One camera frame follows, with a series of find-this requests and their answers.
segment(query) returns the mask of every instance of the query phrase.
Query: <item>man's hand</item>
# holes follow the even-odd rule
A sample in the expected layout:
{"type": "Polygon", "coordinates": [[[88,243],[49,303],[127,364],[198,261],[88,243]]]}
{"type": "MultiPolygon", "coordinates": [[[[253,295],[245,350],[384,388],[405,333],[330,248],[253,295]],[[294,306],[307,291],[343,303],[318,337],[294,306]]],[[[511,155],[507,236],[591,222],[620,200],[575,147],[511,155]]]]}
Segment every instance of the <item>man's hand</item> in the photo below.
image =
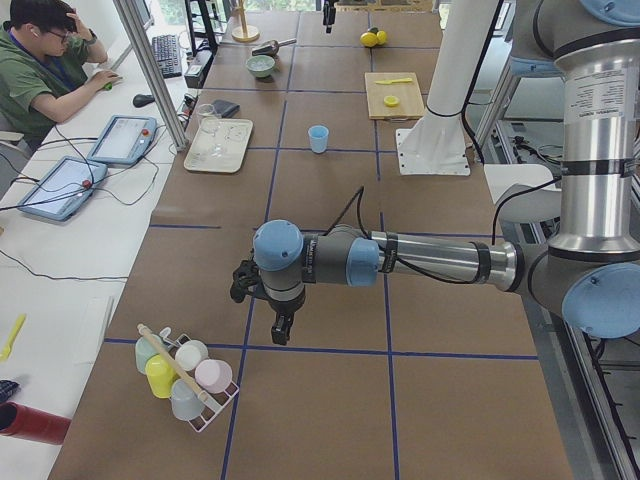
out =
{"type": "Polygon", "coordinates": [[[111,70],[101,70],[91,77],[91,80],[89,80],[86,85],[94,92],[98,92],[102,90],[105,85],[115,82],[119,78],[119,75],[111,70]]]}
{"type": "Polygon", "coordinates": [[[86,40],[87,42],[93,38],[93,35],[91,35],[91,30],[89,30],[89,28],[87,28],[87,26],[82,23],[82,20],[80,20],[80,17],[76,13],[75,8],[73,9],[73,13],[67,13],[67,17],[73,19],[73,21],[76,22],[76,32],[78,32],[78,36],[80,38],[86,40]]]}

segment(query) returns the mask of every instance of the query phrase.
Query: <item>wooden cutting board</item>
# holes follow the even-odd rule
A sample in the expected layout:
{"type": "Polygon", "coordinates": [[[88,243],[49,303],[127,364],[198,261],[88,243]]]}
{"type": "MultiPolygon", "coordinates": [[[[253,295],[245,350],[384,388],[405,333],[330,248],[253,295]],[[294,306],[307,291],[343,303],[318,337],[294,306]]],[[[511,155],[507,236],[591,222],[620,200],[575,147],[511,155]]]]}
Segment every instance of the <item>wooden cutting board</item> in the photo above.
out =
{"type": "Polygon", "coordinates": [[[364,83],[369,105],[369,118],[381,120],[385,118],[422,118],[424,115],[424,101],[420,94],[418,78],[413,72],[374,72],[364,74],[364,83]],[[378,85],[376,80],[393,80],[395,78],[413,79],[411,83],[393,83],[378,85]],[[387,107],[384,97],[395,95],[400,103],[395,107],[387,107]]]}

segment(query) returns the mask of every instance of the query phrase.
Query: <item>black computer mouse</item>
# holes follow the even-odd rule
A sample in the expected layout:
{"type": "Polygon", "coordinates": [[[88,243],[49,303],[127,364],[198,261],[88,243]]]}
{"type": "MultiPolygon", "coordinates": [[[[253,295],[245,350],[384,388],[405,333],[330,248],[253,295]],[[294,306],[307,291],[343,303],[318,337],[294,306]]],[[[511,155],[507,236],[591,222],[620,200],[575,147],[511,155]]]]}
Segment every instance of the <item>black computer mouse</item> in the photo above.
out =
{"type": "Polygon", "coordinates": [[[150,103],[155,102],[156,99],[153,98],[153,95],[145,95],[143,93],[139,93],[135,97],[133,97],[133,106],[136,108],[144,107],[145,105],[149,105],[150,103]]]}

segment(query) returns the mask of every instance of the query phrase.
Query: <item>blue joint cap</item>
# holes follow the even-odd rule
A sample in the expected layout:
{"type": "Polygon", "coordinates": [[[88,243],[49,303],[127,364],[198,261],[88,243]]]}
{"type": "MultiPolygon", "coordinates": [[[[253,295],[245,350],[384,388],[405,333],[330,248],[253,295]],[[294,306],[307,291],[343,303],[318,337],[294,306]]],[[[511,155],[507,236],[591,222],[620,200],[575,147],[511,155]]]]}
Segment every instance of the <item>blue joint cap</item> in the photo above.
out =
{"type": "Polygon", "coordinates": [[[578,280],[562,302],[571,326],[599,338],[619,338],[640,328],[640,266],[614,263],[578,280]]]}
{"type": "Polygon", "coordinates": [[[638,0],[580,0],[591,15],[618,27],[640,27],[638,0]]]}
{"type": "Polygon", "coordinates": [[[509,68],[515,77],[549,78],[562,75],[562,72],[558,70],[552,61],[545,62],[544,60],[511,57],[509,59],[509,68]]]}
{"type": "Polygon", "coordinates": [[[347,257],[347,284],[369,287],[378,275],[378,244],[373,240],[356,238],[347,257]]]}
{"type": "Polygon", "coordinates": [[[253,236],[253,258],[267,272],[284,270],[302,252],[302,233],[286,220],[272,220],[262,225],[253,236]]]}

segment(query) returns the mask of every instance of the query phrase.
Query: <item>bowl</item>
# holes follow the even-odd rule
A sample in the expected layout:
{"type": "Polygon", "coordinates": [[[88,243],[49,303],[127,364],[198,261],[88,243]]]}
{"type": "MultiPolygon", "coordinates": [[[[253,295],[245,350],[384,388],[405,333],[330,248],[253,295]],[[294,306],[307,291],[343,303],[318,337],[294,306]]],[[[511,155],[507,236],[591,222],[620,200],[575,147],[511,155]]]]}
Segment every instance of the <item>bowl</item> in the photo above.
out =
{"type": "Polygon", "coordinates": [[[256,55],[255,57],[249,57],[246,66],[254,77],[264,78],[271,75],[276,66],[276,61],[268,55],[256,55]]]}

